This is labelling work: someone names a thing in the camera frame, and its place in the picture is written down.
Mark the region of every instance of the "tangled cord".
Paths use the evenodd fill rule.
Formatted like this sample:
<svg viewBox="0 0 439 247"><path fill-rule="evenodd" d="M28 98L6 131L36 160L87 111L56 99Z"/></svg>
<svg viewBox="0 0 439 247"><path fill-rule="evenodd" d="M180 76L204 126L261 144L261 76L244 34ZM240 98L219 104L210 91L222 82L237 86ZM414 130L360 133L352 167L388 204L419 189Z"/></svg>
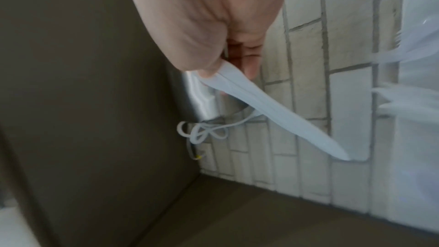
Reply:
<svg viewBox="0 0 439 247"><path fill-rule="evenodd" d="M189 156L193 160L200 160L203 157L205 157L205 154L202 155L195 155L192 150L192 145L198 145L203 143L206 138L211 135L212 137L218 139L218 140L224 140L229 136L229 127L237 126L240 124L245 123L251 118L261 116L262 113L260 113L257 110L253 110L253 112L248 115L245 119L238 121L236 123L232 124L215 124L215 123L196 123L194 127L192 128L190 133L186 133L183 131L183 126L187 122L179 122L177 125L177 132L183 137L186 137L186 147L187 151L189 152ZM223 134L219 134L218 130L222 129Z"/></svg>

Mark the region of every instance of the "tile wall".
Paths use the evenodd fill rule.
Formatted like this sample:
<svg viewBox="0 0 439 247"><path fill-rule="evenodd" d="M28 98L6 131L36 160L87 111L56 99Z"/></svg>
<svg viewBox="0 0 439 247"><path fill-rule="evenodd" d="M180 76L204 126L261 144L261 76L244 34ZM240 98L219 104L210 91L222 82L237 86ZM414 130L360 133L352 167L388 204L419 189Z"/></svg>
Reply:
<svg viewBox="0 0 439 247"><path fill-rule="evenodd" d="M396 81L368 55L394 47L402 0L285 0L268 31L256 83L330 134L356 160L333 159L264 116L227 140L198 145L202 173L387 217L393 120L375 112L372 86ZM225 119L236 122L241 112Z"/></svg>

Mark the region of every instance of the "human hand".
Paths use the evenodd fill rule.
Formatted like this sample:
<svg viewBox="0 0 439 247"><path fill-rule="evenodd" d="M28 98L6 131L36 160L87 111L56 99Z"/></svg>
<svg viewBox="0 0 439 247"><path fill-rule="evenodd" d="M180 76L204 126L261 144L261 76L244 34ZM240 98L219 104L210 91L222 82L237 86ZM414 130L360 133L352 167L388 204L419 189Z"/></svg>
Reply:
<svg viewBox="0 0 439 247"><path fill-rule="evenodd" d="M258 75L265 33L284 0L134 0L153 40L178 69L214 74L228 61Z"/></svg>

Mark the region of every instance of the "metallic pot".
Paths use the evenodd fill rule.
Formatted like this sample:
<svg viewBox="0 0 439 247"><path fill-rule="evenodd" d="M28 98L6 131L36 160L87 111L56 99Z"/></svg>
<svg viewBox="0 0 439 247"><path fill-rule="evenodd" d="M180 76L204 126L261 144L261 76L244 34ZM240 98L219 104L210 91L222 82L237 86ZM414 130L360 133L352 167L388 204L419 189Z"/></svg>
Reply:
<svg viewBox="0 0 439 247"><path fill-rule="evenodd" d="M167 63L167 72L178 109L186 122L200 123L227 117L248 106L201 83L193 72L181 72L171 63Z"/></svg>

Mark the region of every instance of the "dark wall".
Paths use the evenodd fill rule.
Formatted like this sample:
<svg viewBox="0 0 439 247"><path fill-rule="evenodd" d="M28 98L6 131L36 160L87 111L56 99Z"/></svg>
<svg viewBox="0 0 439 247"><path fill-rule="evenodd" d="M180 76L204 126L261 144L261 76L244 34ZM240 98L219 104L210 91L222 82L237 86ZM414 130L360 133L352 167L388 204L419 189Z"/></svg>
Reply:
<svg viewBox="0 0 439 247"><path fill-rule="evenodd" d="M62 246L127 246L197 175L164 62L131 0L0 0L2 155Z"/></svg>

